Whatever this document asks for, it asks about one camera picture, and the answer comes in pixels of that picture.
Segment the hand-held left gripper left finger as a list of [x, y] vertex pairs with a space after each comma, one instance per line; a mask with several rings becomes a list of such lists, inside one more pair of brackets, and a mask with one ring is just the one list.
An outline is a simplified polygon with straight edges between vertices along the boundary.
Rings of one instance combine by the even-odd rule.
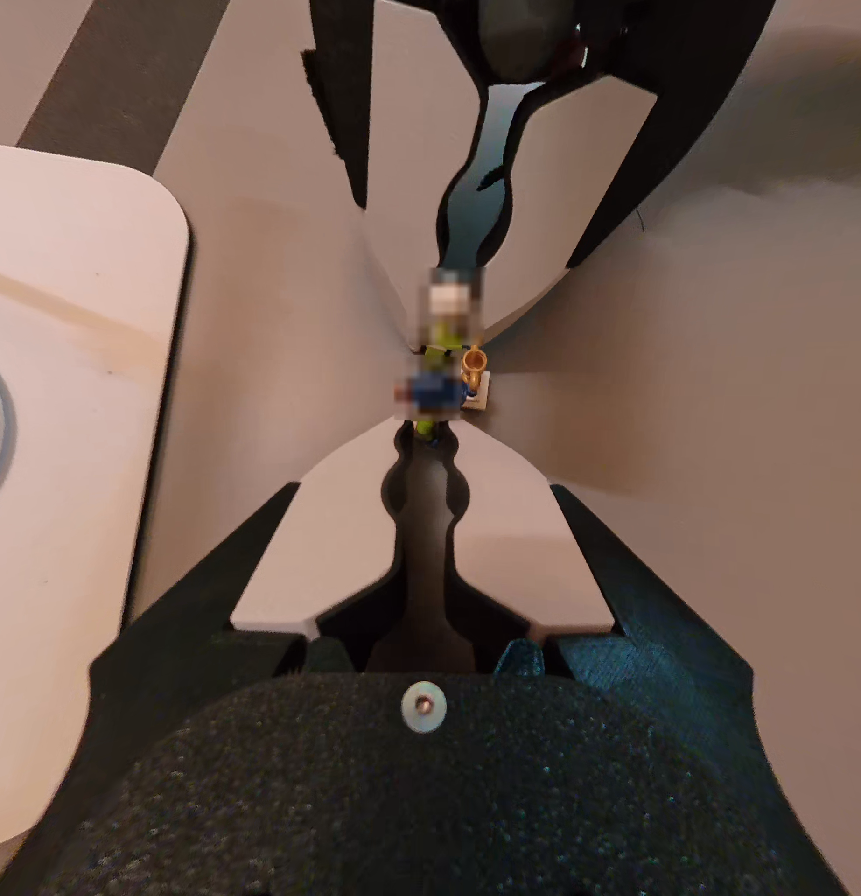
[[318, 620], [392, 567], [395, 523], [382, 497], [402, 426], [384, 420], [302, 478], [231, 613], [239, 631], [319, 633]]

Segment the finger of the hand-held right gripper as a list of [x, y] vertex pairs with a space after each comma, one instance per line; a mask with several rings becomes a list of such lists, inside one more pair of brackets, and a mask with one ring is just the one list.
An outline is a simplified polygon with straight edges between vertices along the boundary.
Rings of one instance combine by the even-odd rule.
[[420, 302], [440, 254], [444, 195], [468, 162], [480, 96], [434, 13], [374, 6], [364, 229], [381, 296], [414, 350]]
[[656, 102], [655, 93], [608, 75], [530, 115], [511, 168], [510, 224], [484, 275], [485, 340], [513, 324], [567, 274]]

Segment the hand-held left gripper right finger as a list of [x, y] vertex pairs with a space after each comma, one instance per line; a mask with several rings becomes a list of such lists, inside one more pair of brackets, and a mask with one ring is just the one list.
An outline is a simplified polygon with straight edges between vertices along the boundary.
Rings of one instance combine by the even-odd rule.
[[547, 477], [469, 422], [451, 430], [468, 488], [454, 532], [460, 579], [528, 622], [536, 640], [610, 632], [614, 616]]

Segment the white booklet stand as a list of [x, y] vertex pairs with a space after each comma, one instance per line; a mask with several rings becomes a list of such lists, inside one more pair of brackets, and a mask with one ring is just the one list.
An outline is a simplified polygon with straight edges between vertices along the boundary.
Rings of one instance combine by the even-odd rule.
[[0, 844], [63, 781], [119, 632], [188, 255], [150, 176], [0, 145]]

